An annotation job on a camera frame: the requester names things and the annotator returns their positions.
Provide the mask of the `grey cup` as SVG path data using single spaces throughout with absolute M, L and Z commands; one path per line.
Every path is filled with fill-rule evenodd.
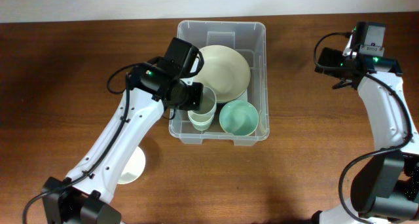
M 188 111 L 189 115 L 212 116 L 215 114 L 217 105 L 215 92 L 210 87 L 204 86 L 202 96 L 199 110 L 190 110 Z

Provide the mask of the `mint green cup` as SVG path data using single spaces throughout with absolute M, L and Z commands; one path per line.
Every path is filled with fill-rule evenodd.
M 206 120 L 204 120 L 202 122 L 196 121 L 196 120 L 194 120 L 192 118 L 190 118 L 190 121 L 192 123 L 192 126 L 196 130 L 198 130 L 198 131 L 205 131 L 205 130 L 207 130 L 211 126 L 211 123 L 213 121 L 213 117 L 212 118 L 208 118 L 208 119 L 206 119 Z

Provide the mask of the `beige large bowl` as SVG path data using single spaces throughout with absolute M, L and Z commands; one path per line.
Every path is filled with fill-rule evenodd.
M 246 90 L 251 80 L 250 67 L 246 59 L 236 50 L 210 45 L 200 49 L 204 66 L 193 81 L 216 90 Z

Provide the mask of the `mint green small bowl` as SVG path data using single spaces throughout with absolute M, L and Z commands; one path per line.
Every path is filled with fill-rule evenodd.
M 249 136 L 259 124 L 259 114 L 249 102 L 234 100 L 225 104 L 219 114 L 221 128 L 234 136 Z

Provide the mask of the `white small bowl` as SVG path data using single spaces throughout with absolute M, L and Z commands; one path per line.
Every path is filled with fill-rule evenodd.
M 136 147 L 119 177 L 118 184 L 125 185 L 135 181 L 143 173 L 145 165 L 145 153 L 140 147 Z

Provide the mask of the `cream white cup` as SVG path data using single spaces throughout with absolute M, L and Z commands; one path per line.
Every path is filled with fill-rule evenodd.
M 189 111 L 188 117 L 193 124 L 207 124 L 213 120 L 214 115 L 203 115 L 195 113 L 194 111 Z

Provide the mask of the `yellow small bowl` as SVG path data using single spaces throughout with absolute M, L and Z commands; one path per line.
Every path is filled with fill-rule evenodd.
M 265 118 L 264 118 L 264 113 L 262 111 L 259 112 L 259 122 L 258 122 L 258 126 L 257 129 L 255 131 L 257 136 L 262 136 L 265 131 L 266 131 L 266 126 L 265 126 Z

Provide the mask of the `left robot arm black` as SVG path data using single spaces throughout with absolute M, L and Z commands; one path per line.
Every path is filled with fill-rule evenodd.
M 138 145 L 167 109 L 197 110 L 203 85 L 189 82 L 204 66 L 199 48 L 174 37 L 163 56 L 124 67 L 115 114 L 64 180 L 47 179 L 41 194 L 48 223 L 121 223 L 111 205 L 118 180 Z

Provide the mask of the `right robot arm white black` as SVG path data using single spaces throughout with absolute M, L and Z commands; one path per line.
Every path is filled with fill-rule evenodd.
M 314 53 L 315 71 L 352 87 L 367 110 L 374 150 L 351 161 L 338 181 L 340 205 L 317 211 L 311 223 L 402 223 L 418 221 L 418 131 L 403 92 L 403 72 L 384 57 L 386 27 L 358 22 L 343 51 Z

